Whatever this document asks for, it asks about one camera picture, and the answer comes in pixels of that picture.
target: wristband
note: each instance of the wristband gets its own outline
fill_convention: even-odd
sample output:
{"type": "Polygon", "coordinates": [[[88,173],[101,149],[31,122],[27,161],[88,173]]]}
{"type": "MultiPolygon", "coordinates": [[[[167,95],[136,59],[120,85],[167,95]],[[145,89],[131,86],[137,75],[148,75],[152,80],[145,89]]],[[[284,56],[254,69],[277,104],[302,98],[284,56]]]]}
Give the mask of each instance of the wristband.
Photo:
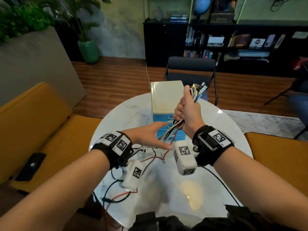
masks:
{"type": "Polygon", "coordinates": [[[198,147],[199,155],[196,157],[198,165],[214,165],[216,160],[229,148],[234,147],[234,141],[224,132],[212,126],[202,126],[192,139],[198,147]]]}
{"type": "Polygon", "coordinates": [[[103,135],[95,142],[93,149],[101,150],[107,156],[110,169],[125,166],[133,151],[131,139],[120,131],[103,135]]]}

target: white box lid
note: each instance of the white box lid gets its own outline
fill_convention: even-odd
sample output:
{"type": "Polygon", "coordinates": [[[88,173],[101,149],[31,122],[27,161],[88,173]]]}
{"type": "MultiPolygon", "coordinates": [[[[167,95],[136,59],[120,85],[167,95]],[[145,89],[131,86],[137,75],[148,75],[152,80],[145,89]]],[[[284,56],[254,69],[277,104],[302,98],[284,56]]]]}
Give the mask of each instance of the white box lid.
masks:
{"type": "Polygon", "coordinates": [[[182,81],[161,81],[151,83],[151,101],[153,114],[173,114],[183,97],[182,81]]]}

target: round table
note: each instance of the round table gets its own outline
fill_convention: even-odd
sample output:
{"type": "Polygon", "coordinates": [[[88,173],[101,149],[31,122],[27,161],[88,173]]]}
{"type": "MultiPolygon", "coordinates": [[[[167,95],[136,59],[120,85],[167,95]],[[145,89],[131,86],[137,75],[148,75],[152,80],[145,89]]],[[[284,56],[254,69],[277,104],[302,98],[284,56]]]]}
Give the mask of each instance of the round table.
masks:
{"type": "MultiPolygon", "coordinates": [[[[198,101],[201,105],[202,119],[207,125],[214,126],[229,135],[236,143],[235,146],[252,157],[249,144],[236,123],[223,111],[205,100],[198,101]]],[[[92,145],[106,133],[115,130],[125,130],[145,126],[152,123],[151,94],[143,94],[124,101],[108,113],[95,130],[92,145]]],[[[186,141],[192,145],[190,138],[186,141]]],[[[151,148],[147,152],[139,152],[134,159],[147,159],[154,156],[151,148]]],[[[162,157],[165,150],[155,150],[157,156],[162,157]]],[[[218,176],[213,167],[207,166],[218,176]]],[[[115,178],[122,175],[121,169],[113,169],[115,178]]],[[[102,204],[107,187],[114,181],[109,171],[94,190],[102,204]]],[[[126,192],[115,183],[109,189],[107,198],[113,198],[126,192]]],[[[236,205],[224,186],[208,171],[198,167],[194,174],[182,176],[179,174],[172,152],[166,155],[165,163],[155,158],[147,167],[138,185],[138,193],[131,194],[121,203],[111,204],[108,213],[121,225],[129,228],[133,225],[137,214],[155,211],[156,217],[176,215],[185,225],[193,226],[204,217],[226,217],[224,204],[236,205]],[[201,188],[203,202],[199,209],[192,210],[188,198],[179,189],[183,181],[193,181],[201,188]]]]}

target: globe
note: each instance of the globe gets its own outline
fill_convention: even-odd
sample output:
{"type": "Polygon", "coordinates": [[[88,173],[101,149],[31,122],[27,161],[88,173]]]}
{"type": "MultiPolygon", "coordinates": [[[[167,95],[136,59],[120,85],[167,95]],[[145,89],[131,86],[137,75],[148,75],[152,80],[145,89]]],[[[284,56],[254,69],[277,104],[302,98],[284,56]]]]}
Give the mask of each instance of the globe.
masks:
{"type": "Polygon", "coordinates": [[[211,5],[211,0],[195,0],[194,14],[200,16],[207,12],[211,5]]]}

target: person's right hand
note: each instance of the person's right hand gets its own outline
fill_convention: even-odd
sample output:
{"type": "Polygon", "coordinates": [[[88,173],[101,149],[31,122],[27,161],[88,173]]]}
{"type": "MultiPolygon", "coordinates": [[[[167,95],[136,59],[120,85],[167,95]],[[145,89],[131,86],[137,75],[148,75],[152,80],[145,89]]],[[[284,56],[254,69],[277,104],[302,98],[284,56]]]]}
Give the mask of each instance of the person's right hand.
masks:
{"type": "Polygon", "coordinates": [[[195,132],[205,125],[201,117],[200,104],[194,103],[188,85],[185,86],[184,96],[175,108],[174,113],[173,118],[175,120],[185,120],[182,130],[191,139],[193,139],[195,132]]]}

